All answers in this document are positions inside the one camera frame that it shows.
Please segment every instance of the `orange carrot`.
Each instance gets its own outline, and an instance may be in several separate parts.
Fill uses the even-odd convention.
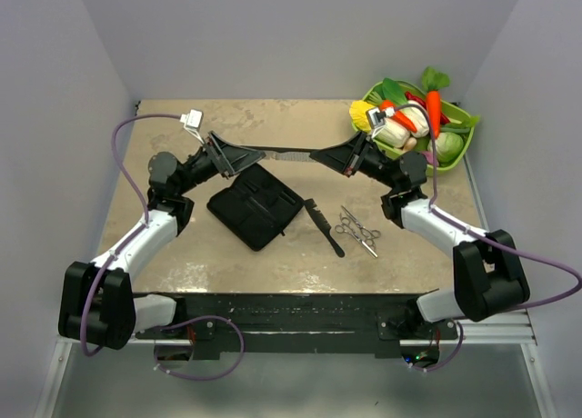
[[[435,138],[440,135],[440,93],[438,91],[429,91],[426,95],[426,111],[428,119],[433,126]]]
[[[448,75],[428,66],[422,74],[422,86],[426,91],[426,111],[430,124],[435,133],[435,138],[440,134],[440,93],[439,89],[450,85]]]
[[[385,111],[388,107],[394,107],[394,106],[395,106],[394,103],[392,103],[388,100],[385,100],[380,105],[380,110]],[[392,118],[394,121],[399,122],[405,129],[407,129],[407,131],[412,132],[413,134],[416,133],[415,124],[412,121],[410,121],[410,118],[408,118],[406,115],[402,114],[401,111],[396,112],[390,118]]]

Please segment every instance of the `silver scissors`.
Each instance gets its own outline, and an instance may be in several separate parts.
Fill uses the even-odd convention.
[[[334,227],[336,232],[338,232],[339,234],[350,234],[354,239],[356,239],[356,241],[358,241],[360,244],[362,244],[362,246],[372,256],[378,257],[378,255],[374,251],[374,249],[376,248],[376,245],[374,244],[374,239],[364,240],[363,238],[361,238],[360,235],[357,234],[356,231],[354,229],[352,229],[352,227],[350,226],[350,224],[352,223],[352,220],[350,220],[347,216],[343,216],[342,214],[340,214],[339,220],[341,221],[341,224],[338,224],[338,225],[336,225],[336,227]]]
[[[360,229],[360,233],[364,236],[364,239],[374,242],[375,239],[382,236],[382,233],[379,230],[369,230],[361,224],[357,218],[354,217],[354,214],[349,212],[345,206],[342,206],[342,210],[346,213],[347,217],[356,225],[358,229]]]

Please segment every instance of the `beige tabletop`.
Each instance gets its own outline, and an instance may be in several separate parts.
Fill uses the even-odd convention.
[[[344,100],[145,100],[139,114],[204,111],[202,133],[215,131],[234,144],[323,148],[354,132]],[[184,160],[198,148],[194,137],[173,120],[135,124],[125,165],[143,190],[147,163],[167,150]],[[327,220],[338,223],[340,205],[368,228],[380,230],[378,259],[346,234],[334,234],[346,251],[339,258],[302,210],[260,252],[253,252],[206,209],[208,199],[232,180],[216,176],[189,192],[195,208],[190,225],[162,249],[134,284],[140,292],[245,293],[421,293],[452,284],[452,264],[420,236],[401,230],[382,215],[387,188],[363,174],[346,178],[321,164],[263,160],[261,165],[303,198],[313,197]],[[478,225],[463,165],[438,178],[438,205]],[[427,194],[429,184],[423,187]],[[120,177],[105,227],[102,250],[139,219],[140,204]]]

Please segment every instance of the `green basket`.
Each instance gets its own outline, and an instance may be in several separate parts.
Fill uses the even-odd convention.
[[[364,98],[362,100],[366,100],[370,96],[370,93],[372,91],[374,91],[374,89],[377,86],[379,86],[381,84],[382,84],[382,82],[378,82],[377,84],[375,84],[372,87],[372,89],[370,89],[366,93],[366,95],[364,95]],[[426,101],[426,94],[423,93],[416,86],[414,86],[414,85],[412,85],[412,84],[410,84],[408,82],[403,82],[401,80],[398,81],[398,84],[400,85],[400,87],[402,88],[402,90],[404,92],[408,91],[412,95],[416,95],[417,97],[422,97],[423,100]],[[441,100],[441,112],[443,114],[445,114],[452,122],[458,122],[458,123],[460,123],[462,121],[468,120],[469,117],[470,117],[470,115],[467,112],[465,112],[463,109],[461,109],[460,107],[457,107],[454,104],[450,104],[449,102],[445,102],[444,100]],[[352,123],[352,127],[356,131],[359,130],[354,123]],[[437,173],[439,173],[439,174],[446,173],[447,171],[452,170],[453,168],[455,168],[457,166],[457,164],[459,162],[461,162],[461,159],[463,159],[463,156],[467,152],[467,148],[469,147],[469,144],[471,144],[471,140],[473,139],[473,133],[474,132],[475,132],[475,127],[472,127],[471,128],[471,131],[467,134],[466,141],[465,141],[465,146],[463,147],[463,150],[461,151],[461,153],[459,154],[459,156],[457,156],[457,159],[455,159],[451,163],[448,163],[447,166],[438,166],[436,168],[436,172]],[[402,150],[399,150],[397,148],[394,148],[392,145],[384,144],[381,141],[376,140],[376,143],[378,144],[378,147],[380,147],[381,150],[384,150],[386,152],[386,155],[388,157],[398,158],[402,153],[404,153]],[[427,175],[433,175],[433,172],[434,171],[435,171],[435,168],[433,167],[433,165],[428,165],[427,166],[427,169],[426,169],[426,174]]]

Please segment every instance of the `black case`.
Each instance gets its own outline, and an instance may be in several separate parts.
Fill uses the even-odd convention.
[[[213,195],[208,210],[258,252],[283,233],[303,207],[303,199],[259,164],[243,171]]]

